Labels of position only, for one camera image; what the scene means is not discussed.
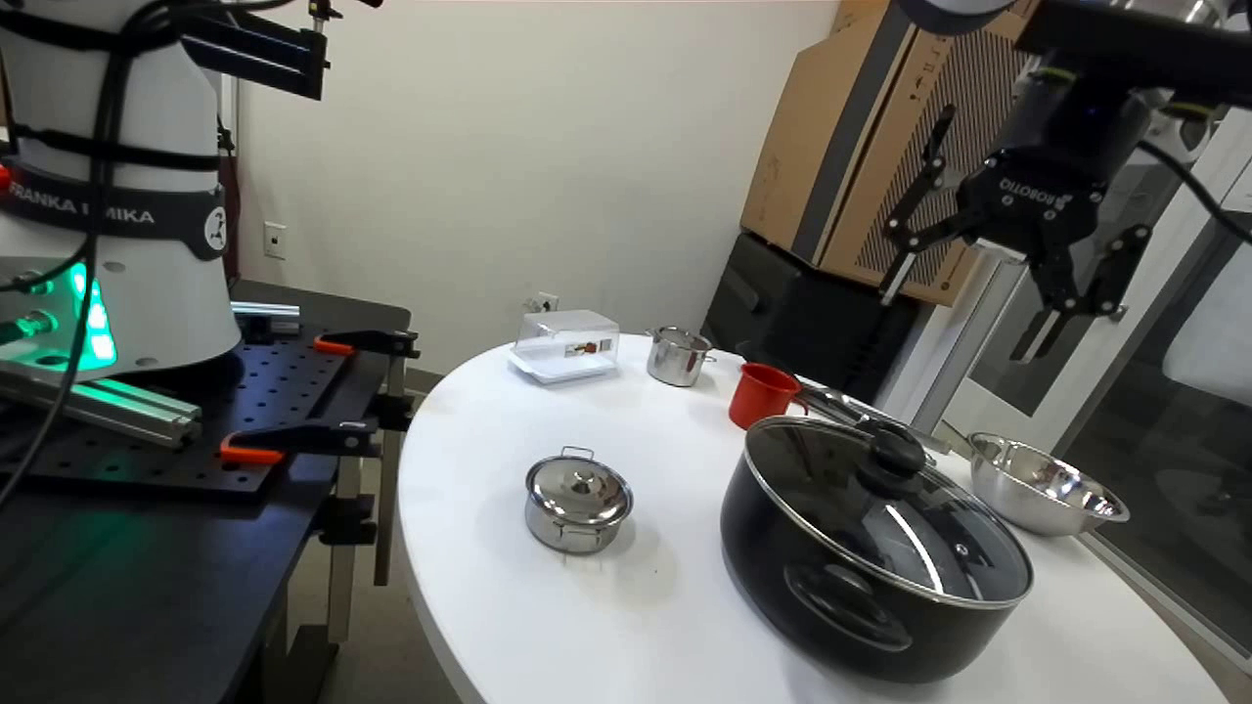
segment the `small white box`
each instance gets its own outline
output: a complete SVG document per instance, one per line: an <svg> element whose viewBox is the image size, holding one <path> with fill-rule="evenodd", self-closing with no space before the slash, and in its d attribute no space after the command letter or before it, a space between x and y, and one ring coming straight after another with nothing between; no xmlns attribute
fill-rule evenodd
<svg viewBox="0 0 1252 704"><path fill-rule="evenodd" d="M523 311L512 367L537 384L616 367L616 323L592 307Z"/></svg>

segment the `pot lid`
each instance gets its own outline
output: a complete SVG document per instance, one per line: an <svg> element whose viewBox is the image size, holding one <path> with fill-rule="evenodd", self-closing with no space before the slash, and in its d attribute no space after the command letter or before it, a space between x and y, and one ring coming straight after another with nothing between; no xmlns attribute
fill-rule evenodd
<svg viewBox="0 0 1252 704"><path fill-rule="evenodd" d="M765 418L748 431L748 464L787 521L902 590L1004 607L1031 583L1012 530L898 426Z"/></svg>
<svg viewBox="0 0 1252 704"><path fill-rule="evenodd" d="M616 525L632 504L631 486L614 469L580 455L530 464L523 486L546 516L588 528Z"/></svg>

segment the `white wall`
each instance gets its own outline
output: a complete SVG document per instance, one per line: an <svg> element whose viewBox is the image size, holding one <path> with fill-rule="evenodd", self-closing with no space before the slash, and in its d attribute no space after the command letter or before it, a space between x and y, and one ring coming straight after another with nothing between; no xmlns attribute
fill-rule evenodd
<svg viewBox="0 0 1252 704"><path fill-rule="evenodd" d="M790 57L834 25L834 0L345 9L324 105L237 92L242 268L413 307L429 370L507 341L537 289L701 323Z"/></svg>

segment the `cardboard box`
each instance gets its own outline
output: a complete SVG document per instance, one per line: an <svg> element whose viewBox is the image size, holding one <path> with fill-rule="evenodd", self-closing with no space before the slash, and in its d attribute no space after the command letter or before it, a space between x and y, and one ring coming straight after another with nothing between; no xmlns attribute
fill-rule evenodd
<svg viewBox="0 0 1252 704"><path fill-rule="evenodd" d="M1026 65L1012 51L1022 12L948 40L916 30L894 5L846 0L834 35L790 65L742 225L817 268L880 285L890 263L880 232L923 168L918 152L940 111L958 111L944 143L953 172L975 172L989 152ZM953 193L935 193L911 224L950 211ZM969 246L929 246L902 297L948 304L969 268Z"/></svg>

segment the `stainless steel bowl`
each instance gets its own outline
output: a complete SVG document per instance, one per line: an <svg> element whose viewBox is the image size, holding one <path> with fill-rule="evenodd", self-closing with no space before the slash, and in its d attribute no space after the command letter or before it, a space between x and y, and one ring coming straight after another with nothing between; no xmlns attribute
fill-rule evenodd
<svg viewBox="0 0 1252 704"><path fill-rule="evenodd" d="M992 433L975 433L975 494L1009 525L1039 537L1076 537L1126 525L1129 507L1076 464Z"/></svg>

